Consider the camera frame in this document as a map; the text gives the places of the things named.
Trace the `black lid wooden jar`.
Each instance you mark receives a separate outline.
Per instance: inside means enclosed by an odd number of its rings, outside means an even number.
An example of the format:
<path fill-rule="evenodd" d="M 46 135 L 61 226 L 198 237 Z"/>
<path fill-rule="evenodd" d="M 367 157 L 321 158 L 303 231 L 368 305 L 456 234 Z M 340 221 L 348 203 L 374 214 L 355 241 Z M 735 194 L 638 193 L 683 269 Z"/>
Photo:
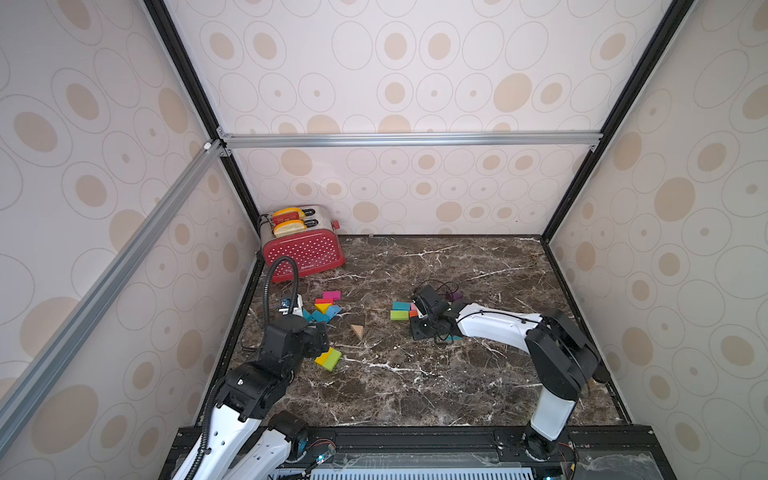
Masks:
<path fill-rule="evenodd" d="M 607 385 L 611 382 L 611 374 L 604 363 L 600 363 L 592 373 L 591 378 L 588 381 L 588 389 L 592 390 L 599 385 Z"/>

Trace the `silver aluminium rail back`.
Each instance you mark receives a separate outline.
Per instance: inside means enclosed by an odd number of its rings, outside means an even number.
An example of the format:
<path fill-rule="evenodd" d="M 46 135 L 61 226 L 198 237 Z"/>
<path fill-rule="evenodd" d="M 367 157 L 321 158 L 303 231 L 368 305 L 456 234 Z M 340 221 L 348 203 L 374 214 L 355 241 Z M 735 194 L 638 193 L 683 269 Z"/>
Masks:
<path fill-rule="evenodd" d="M 354 134 L 230 134 L 223 141 L 236 148 L 376 148 L 455 147 L 515 145 L 597 145 L 599 131 L 531 132 L 438 132 L 438 133 L 354 133 Z"/>

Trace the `yellow triangular block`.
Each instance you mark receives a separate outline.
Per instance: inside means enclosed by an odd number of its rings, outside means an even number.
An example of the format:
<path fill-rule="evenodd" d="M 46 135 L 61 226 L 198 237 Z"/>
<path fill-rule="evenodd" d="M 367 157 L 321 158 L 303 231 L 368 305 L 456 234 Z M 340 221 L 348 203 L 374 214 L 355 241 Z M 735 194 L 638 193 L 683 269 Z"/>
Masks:
<path fill-rule="evenodd" d="M 328 309 L 332 306 L 331 303 L 316 303 L 315 308 L 320 311 L 322 314 L 326 315 L 328 312 Z"/>

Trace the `black corner frame post right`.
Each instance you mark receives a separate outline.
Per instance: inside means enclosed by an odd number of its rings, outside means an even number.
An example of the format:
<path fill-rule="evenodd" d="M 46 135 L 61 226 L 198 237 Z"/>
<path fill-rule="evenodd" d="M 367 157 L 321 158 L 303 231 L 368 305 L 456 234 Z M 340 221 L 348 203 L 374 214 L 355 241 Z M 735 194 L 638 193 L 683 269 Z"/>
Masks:
<path fill-rule="evenodd" d="M 626 119 L 632 106 L 694 5 L 694 0 L 675 0 L 670 2 L 658 27 L 652 32 L 649 43 L 642 50 L 638 63 L 604 122 L 600 130 L 602 134 L 600 141 L 587 152 L 563 199 L 558 204 L 553 217 L 544 229 L 541 235 L 543 246 L 549 247 L 551 244 L 555 234 L 574 206 L 602 155 L 607 150 L 613 137 Z"/>

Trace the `toy bread slice front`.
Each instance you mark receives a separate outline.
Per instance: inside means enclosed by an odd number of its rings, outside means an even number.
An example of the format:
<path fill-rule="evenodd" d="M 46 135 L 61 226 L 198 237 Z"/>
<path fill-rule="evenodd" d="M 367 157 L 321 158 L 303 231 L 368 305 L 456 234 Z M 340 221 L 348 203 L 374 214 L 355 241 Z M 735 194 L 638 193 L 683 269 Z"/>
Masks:
<path fill-rule="evenodd" d="M 300 219 L 288 220 L 288 221 L 276 224 L 273 229 L 273 234 L 277 238 L 280 238 L 280 237 L 285 237 L 289 235 L 294 235 L 296 233 L 303 232 L 307 229 L 308 227 L 303 220 L 300 220 Z"/>

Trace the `silver aluminium rail left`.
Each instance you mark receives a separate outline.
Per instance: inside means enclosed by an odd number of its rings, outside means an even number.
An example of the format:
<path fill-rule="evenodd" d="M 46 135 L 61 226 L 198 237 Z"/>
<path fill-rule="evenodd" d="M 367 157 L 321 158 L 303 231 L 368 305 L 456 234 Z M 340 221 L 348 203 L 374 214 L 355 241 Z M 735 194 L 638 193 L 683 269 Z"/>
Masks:
<path fill-rule="evenodd" d="M 223 152 L 220 139 L 202 148 L 9 391 L 1 406 L 2 455 L 7 454 L 140 263 Z"/>

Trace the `black corner frame post left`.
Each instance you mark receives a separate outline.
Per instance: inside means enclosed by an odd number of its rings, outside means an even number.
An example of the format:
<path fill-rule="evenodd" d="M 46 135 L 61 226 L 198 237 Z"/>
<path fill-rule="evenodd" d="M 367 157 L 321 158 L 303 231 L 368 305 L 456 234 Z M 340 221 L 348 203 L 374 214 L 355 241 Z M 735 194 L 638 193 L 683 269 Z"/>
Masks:
<path fill-rule="evenodd" d="M 165 2 L 158 0 L 145 0 L 142 2 L 142 6 L 147 9 L 148 16 L 159 34 L 162 45 L 169 55 L 174 70 L 178 74 L 208 138 L 218 140 L 222 145 L 226 145 L 227 141 L 224 139 L 219 119 L 211 104 L 211 95 L 204 90 L 199 69 L 193 65 L 182 36 L 172 19 L 171 10 Z M 246 186 L 242 171 L 229 149 L 224 150 L 223 156 L 220 157 L 220 164 L 237 194 L 239 205 L 243 208 L 252 230 L 257 231 L 259 210 Z M 247 254 L 246 258 L 251 261 L 251 267 L 246 276 L 244 292 L 239 297 L 232 325 L 227 331 L 222 351 L 212 372 L 213 381 L 223 378 L 229 370 L 233 355 L 239 348 L 240 334 L 245 325 L 259 277 L 263 271 L 264 261 L 258 251 Z"/>

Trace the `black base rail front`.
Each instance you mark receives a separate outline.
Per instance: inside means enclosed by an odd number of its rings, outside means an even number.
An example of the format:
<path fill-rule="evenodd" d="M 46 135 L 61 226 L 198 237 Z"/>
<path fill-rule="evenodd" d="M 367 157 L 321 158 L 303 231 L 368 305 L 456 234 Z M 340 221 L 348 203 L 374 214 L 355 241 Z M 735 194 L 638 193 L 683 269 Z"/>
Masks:
<path fill-rule="evenodd" d="M 588 469 L 607 469 L 611 478 L 672 479 L 675 474 L 651 428 L 643 425 L 566 427 L 554 440 L 529 426 L 359 427 L 309 425 L 287 411 L 246 434 L 253 447 L 279 435 L 288 444 L 282 464 L 308 467 L 324 451 L 334 459 L 363 454 L 488 454 L 501 463 L 529 468 L 536 479 L 554 475 L 584 479 Z"/>

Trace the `silver aluminium rail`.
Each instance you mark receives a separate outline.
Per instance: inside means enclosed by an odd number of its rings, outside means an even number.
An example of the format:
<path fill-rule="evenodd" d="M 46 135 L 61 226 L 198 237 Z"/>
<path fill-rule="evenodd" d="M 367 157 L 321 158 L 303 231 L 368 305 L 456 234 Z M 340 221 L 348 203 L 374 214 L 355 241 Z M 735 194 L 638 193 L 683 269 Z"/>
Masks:
<path fill-rule="evenodd" d="M 7 454 L 140 263 L 223 152 L 220 139 L 202 148 L 9 391 L 1 406 L 2 455 Z"/>
<path fill-rule="evenodd" d="M 230 134 L 223 141 L 236 148 L 376 148 L 455 147 L 515 145 L 597 145 L 599 131 L 531 132 L 438 132 L 438 133 L 354 133 L 354 134 Z"/>

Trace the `toy bread slice rear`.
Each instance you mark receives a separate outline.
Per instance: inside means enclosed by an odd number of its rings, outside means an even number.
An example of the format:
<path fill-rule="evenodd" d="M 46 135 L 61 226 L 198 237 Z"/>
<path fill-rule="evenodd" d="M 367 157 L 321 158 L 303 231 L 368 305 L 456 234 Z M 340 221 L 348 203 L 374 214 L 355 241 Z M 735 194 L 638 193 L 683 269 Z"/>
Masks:
<path fill-rule="evenodd" d="M 316 210 L 313 208 L 288 207 L 274 212 L 271 221 L 274 225 L 295 220 L 304 221 L 306 218 L 314 216 L 315 213 Z"/>

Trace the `red polka dot toy toaster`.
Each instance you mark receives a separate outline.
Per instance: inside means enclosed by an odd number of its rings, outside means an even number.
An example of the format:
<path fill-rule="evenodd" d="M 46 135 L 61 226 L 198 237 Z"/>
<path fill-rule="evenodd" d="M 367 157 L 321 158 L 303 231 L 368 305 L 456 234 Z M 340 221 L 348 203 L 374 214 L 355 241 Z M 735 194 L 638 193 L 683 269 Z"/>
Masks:
<path fill-rule="evenodd" d="M 290 257 L 298 265 L 300 278 L 343 266 L 346 256 L 338 236 L 339 223 L 331 218 L 329 211 L 323 206 L 298 207 L 313 208 L 316 213 L 304 220 L 308 229 L 294 235 L 277 238 L 273 234 L 275 225 L 271 216 L 274 212 L 261 219 L 261 251 L 266 264 L 272 266 L 279 258 Z"/>

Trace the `lime green block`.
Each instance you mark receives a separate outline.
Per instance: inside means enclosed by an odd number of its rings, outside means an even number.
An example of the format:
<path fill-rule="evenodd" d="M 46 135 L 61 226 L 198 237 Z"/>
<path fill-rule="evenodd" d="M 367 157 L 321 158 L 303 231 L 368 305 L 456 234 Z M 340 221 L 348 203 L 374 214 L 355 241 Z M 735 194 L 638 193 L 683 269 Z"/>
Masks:
<path fill-rule="evenodd" d="M 408 321 L 410 319 L 409 310 L 391 310 L 390 319 L 392 321 Z"/>
<path fill-rule="evenodd" d="M 333 371 L 341 358 L 342 358 L 342 353 L 334 349 L 334 355 L 331 358 L 329 365 L 326 365 L 324 368 L 328 371 Z"/>

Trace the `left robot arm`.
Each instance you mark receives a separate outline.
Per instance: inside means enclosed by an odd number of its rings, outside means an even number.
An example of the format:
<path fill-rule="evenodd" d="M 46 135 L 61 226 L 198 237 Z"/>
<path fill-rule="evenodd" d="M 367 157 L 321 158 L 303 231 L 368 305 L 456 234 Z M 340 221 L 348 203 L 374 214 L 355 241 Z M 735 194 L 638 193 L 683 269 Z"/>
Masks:
<path fill-rule="evenodd" d="M 255 445 L 239 452 L 286 394 L 306 359 L 329 351 L 327 327 L 284 315 L 269 324 L 255 357 L 230 370 L 204 407 L 201 433 L 176 479 L 268 479 L 308 445 L 308 424 L 282 412 L 267 422 Z"/>

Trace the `black corner frame post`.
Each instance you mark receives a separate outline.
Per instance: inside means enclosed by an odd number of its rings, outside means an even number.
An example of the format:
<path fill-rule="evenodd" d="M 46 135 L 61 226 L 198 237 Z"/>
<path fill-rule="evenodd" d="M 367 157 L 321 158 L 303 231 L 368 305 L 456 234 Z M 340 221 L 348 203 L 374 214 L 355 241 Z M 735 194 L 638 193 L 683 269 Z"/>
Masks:
<path fill-rule="evenodd" d="M 204 90 L 199 69 L 193 65 L 182 36 L 172 19 L 171 10 L 165 2 L 158 0 L 145 0 L 142 2 L 142 6 L 147 9 L 148 16 L 159 34 L 162 45 L 169 55 L 174 70 L 178 74 L 208 138 L 218 140 L 222 145 L 226 145 L 227 141 L 224 139 L 219 119 L 211 104 L 211 95 Z M 224 150 L 223 156 L 220 157 L 220 164 L 237 194 L 239 205 L 243 208 L 252 230 L 257 231 L 259 210 L 246 186 L 242 171 L 229 149 Z M 251 267 L 246 276 L 244 292 L 239 297 L 232 325 L 227 331 L 222 351 L 212 372 L 213 381 L 223 378 L 229 370 L 233 355 L 239 348 L 240 334 L 245 325 L 259 277 L 263 271 L 264 261 L 258 251 L 247 254 L 246 258 L 251 261 Z"/>
<path fill-rule="evenodd" d="M 670 2 L 658 27 L 652 32 L 649 43 L 642 50 L 638 63 L 604 122 L 600 130 L 602 134 L 600 141 L 587 152 L 563 199 L 558 204 L 553 217 L 544 229 L 541 235 L 543 246 L 549 247 L 551 244 L 555 234 L 574 206 L 602 155 L 607 150 L 613 137 L 626 119 L 632 106 L 694 5 L 694 0 L 675 0 Z"/>

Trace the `toy bread slice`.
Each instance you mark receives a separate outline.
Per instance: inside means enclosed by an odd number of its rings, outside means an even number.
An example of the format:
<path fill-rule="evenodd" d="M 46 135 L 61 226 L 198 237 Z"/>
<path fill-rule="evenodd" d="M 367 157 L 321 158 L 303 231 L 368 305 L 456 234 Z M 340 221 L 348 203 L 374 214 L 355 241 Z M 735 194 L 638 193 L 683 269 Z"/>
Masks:
<path fill-rule="evenodd" d="M 276 224 L 273 229 L 273 234 L 277 238 L 280 238 L 280 237 L 285 237 L 289 235 L 294 235 L 296 233 L 303 232 L 307 229 L 308 227 L 303 220 L 300 220 L 300 219 L 288 220 L 288 221 Z"/>
<path fill-rule="evenodd" d="M 295 220 L 304 221 L 306 218 L 314 216 L 315 213 L 316 210 L 313 208 L 288 207 L 274 212 L 271 221 L 274 225 Z"/>

